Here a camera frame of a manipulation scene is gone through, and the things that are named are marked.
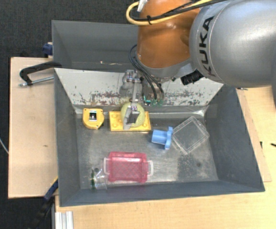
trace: transparent container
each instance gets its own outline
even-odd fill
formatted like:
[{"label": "transparent container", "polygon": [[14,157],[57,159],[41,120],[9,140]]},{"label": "transparent container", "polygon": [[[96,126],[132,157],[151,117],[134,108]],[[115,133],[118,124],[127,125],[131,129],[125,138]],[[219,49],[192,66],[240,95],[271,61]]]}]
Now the transparent container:
[{"label": "transparent container", "polygon": [[184,154],[192,152],[209,138],[206,127],[191,116],[183,123],[174,128],[172,140]]},{"label": "transparent container", "polygon": [[89,180],[89,186],[91,189],[107,189],[107,175],[104,173],[103,168],[101,166],[92,167],[90,174],[91,177]]}]

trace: wooden board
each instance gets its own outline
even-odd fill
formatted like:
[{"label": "wooden board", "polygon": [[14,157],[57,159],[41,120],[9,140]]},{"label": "wooden board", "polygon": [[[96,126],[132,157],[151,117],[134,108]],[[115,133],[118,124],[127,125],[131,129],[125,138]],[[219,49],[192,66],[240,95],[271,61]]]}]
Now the wooden board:
[{"label": "wooden board", "polygon": [[262,175],[270,179],[264,155],[272,175],[265,192],[62,208],[56,196],[56,211],[73,211],[75,229],[276,228],[276,147],[270,145],[276,143],[276,109],[271,89],[238,94]]},{"label": "wooden board", "polygon": [[[53,81],[20,87],[21,69],[51,59],[11,59],[9,198],[43,196],[57,176]],[[31,74],[52,76],[53,69]]]}]

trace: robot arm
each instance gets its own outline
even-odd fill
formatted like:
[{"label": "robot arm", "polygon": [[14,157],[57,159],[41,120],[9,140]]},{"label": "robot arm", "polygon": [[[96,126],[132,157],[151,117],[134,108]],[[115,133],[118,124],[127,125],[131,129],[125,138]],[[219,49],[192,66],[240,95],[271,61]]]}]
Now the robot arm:
[{"label": "robot arm", "polygon": [[137,5],[137,64],[157,82],[272,85],[276,100],[276,0],[149,0],[133,19]]}]

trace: dark carpet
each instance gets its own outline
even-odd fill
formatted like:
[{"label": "dark carpet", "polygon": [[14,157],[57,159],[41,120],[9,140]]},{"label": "dark carpet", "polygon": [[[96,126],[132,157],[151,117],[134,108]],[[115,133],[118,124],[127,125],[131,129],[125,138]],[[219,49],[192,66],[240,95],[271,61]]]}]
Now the dark carpet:
[{"label": "dark carpet", "polygon": [[[23,52],[30,57],[43,57],[42,46],[52,40],[51,20],[126,23],[125,11],[133,1],[136,0],[0,0],[0,136],[7,146],[9,57]],[[0,229],[27,228],[42,199],[9,200],[7,191],[8,155],[0,145]],[[50,228],[50,220],[41,228]]]}]

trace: gray bin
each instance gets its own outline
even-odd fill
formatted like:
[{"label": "gray bin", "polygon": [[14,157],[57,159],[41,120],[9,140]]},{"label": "gray bin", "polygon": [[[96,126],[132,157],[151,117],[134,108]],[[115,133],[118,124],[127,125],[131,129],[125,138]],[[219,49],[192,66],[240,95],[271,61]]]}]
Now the gray bin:
[{"label": "gray bin", "polygon": [[[136,40],[137,27],[131,25],[53,21],[54,60],[69,69],[131,69],[127,54]],[[150,142],[151,133],[111,133],[107,116],[99,130],[86,129],[79,110],[87,106],[72,104],[57,72],[54,95],[60,206],[265,190],[234,88],[224,86],[203,115],[197,113],[204,106],[182,108],[181,112],[169,107],[147,109],[154,128],[176,127],[190,116],[206,125],[209,140],[188,155],[175,147],[160,149]],[[143,185],[91,190],[89,171],[110,151],[147,153],[154,162],[154,177]]]}]

